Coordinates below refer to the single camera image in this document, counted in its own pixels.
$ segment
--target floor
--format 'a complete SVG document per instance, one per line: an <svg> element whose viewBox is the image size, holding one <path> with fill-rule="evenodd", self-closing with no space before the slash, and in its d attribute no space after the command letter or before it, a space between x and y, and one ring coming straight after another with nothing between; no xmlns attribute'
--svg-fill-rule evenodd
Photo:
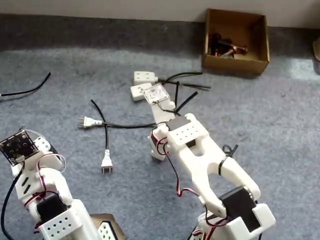
<svg viewBox="0 0 320 240"><path fill-rule="evenodd" d="M111 129L112 174L101 174L104 131L77 128L77 118L153 121L146 102L130 95L133 72L159 78L201 71L204 25L189 22L0 15L0 92L29 89L51 72L39 91L0 100L0 138L24 126L40 132L67 158L64 176L74 198L90 213L112 213L129 240L186 240L204 212L190 194L178 198L170 164L152 160L148 129ZM320 31L269 28L271 63L260 76L206 71L180 81L212 86L181 112L194 113L220 145L239 144L234 158L257 182L260 202L277 220L262 240L320 239L320 64L312 42ZM194 90L181 87L182 102ZM182 187L191 179L174 159ZM11 184L0 162L0 203ZM232 189L210 176L217 195ZM33 236L34 223L14 193L6 228L18 239Z"/></svg>

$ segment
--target white plastic bracket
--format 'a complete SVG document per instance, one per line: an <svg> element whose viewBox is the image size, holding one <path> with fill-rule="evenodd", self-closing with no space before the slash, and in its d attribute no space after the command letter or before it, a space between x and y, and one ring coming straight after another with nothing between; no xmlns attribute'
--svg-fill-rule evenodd
<svg viewBox="0 0 320 240"><path fill-rule="evenodd" d="M185 117L191 121L178 129L169 131L167 140L174 155L180 159L192 177L194 190L199 194L200 201L207 206L208 210L218 217L227 216L226 208L222 201L215 195L209 184L208 174L219 172L236 186L246 186L252 194L253 200L260 197L258 185L231 157L226 154L209 136L208 131L196 119L188 113ZM189 148L186 143L195 140L195 146Z"/></svg>
<svg viewBox="0 0 320 240"><path fill-rule="evenodd" d="M45 240L59 240L83 225L77 214L77 209L69 208L39 227Z"/></svg>

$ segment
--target wall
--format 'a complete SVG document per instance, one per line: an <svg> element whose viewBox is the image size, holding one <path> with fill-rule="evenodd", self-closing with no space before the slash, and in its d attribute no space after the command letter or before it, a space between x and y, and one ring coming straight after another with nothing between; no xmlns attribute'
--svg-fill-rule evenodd
<svg viewBox="0 0 320 240"><path fill-rule="evenodd" d="M0 13L203 21L216 8L267 15L269 26L319 28L320 0L1 0Z"/></svg>

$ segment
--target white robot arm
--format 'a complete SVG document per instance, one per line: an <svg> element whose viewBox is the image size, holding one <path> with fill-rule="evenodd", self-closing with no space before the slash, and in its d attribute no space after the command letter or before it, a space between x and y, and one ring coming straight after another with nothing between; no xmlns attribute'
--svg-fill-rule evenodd
<svg viewBox="0 0 320 240"><path fill-rule="evenodd" d="M162 161L167 154L175 155L189 172L199 200L214 216L212 220L205 215L198 218L198 230L206 233L206 240L250 240L275 224L268 206L257 204L261 195L258 185L223 152L193 114L176 117L175 104L161 84L147 89L144 96L158 124L148 137L151 155ZM219 174L237 188L218 198L210 187L208 174ZM228 223L217 227L208 238L213 228L209 224L226 217Z"/></svg>
<svg viewBox="0 0 320 240"><path fill-rule="evenodd" d="M23 171L15 184L17 197L45 240L104 239L106 225L97 230L83 203L73 199L59 171L66 167L65 159L43 136L31 139L22 129L0 142L0 150L15 177Z"/></svg>

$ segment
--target cardboard box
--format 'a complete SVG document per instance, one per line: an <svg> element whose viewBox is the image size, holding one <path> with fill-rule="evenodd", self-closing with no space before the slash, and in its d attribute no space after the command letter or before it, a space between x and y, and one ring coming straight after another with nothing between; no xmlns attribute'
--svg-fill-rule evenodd
<svg viewBox="0 0 320 240"><path fill-rule="evenodd" d="M270 62L267 20L265 15L208 9L202 64L237 72L261 74ZM219 33L223 39L232 39L232 44L248 47L248 53L234 54L234 58L221 58L209 54L209 36Z"/></svg>

